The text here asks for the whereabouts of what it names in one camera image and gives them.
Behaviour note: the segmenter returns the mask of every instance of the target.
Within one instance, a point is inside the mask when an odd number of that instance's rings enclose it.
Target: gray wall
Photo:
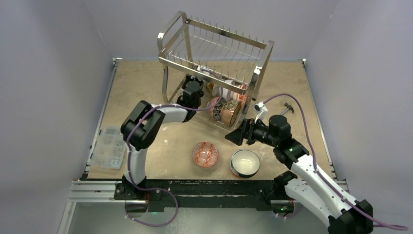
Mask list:
[[[3,0],[0,22],[1,233],[56,233],[111,58],[82,0]]]
[[[412,12],[411,0],[340,1],[306,63],[339,178],[376,217],[404,225],[413,217]]]
[[[113,57],[157,59],[159,31],[179,10],[275,41],[272,59],[306,58],[338,0],[85,0]]]

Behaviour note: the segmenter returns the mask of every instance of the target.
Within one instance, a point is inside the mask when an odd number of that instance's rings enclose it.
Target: wooden tabletop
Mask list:
[[[168,96],[178,86],[185,74],[174,69],[169,70]],[[121,61],[109,95],[106,110],[102,119],[104,125],[121,126],[136,104],[141,100],[161,104],[163,69],[158,61]],[[317,162],[321,168],[332,175],[324,141],[319,128],[318,118],[313,106],[308,82],[302,64],[299,62],[269,62],[261,84],[257,101],[263,101],[278,93],[289,93],[295,96],[303,107],[307,121],[311,143],[315,149]],[[308,150],[304,124],[297,104],[289,97],[278,97],[266,104],[269,110],[263,120],[268,123],[271,115],[279,114],[288,102],[295,113],[285,116],[291,125],[293,138]],[[254,117],[250,108],[247,117]],[[150,179],[238,179],[229,169],[229,158],[238,149],[255,152],[261,161],[257,174],[250,179],[273,179],[287,171],[287,167],[279,163],[270,146],[259,142],[251,146],[237,146],[224,139],[228,131],[220,129],[200,117],[195,116],[186,123],[169,123],[161,129],[150,146],[146,158],[145,171]],[[219,151],[218,162],[210,168],[197,166],[192,160],[192,150],[199,142],[208,141],[216,145]],[[121,169],[104,169],[91,166],[88,178],[121,178],[126,171],[126,156]]]

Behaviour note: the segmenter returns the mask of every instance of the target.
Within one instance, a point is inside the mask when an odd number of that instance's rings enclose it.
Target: hammer head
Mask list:
[[[294,108],[288,104],[287,102],[284,104],[284,106],[286,106],[289,110],[291,110],[294,113]]]

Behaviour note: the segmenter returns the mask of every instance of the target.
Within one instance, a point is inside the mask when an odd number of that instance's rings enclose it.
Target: metal dish rack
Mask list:
[[[180,18],[182,25],[164,43],[165,35],[172,27],[179,26],[176,23]],[[245,118],[251,101],[256,100],[274,46],[271,40],[267,43],[265,40],[260,42],[258,37],[252,39],[251,35],[247,37],[237,30],[231,32],[230,28],[225,29],[224,26],[214,26],[198,18],[187,18],[182,11],[177,12],[158,34],[157,43],[159,61],[164,68],[162,95],[165,103],[173,103],[177,99],[184,82],[182,80],[172,96],[167,97],[169,67],[245,95],[245,105],[232,128],[211,118],[207,119],[228,131],[238,127],[240,120]],[[198,71],[198,67],[206,69],[209,75]],[[232,84],[225,82],[229,79],[233,80]],[[243,84],[247,86],[246,89],[240,87]]]

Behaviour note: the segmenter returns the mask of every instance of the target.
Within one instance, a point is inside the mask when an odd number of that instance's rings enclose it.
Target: transparent organizer box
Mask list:
[[[96,139],[91,165],[120,169],[126,152],[123,135],[117,126],[106,126]]]

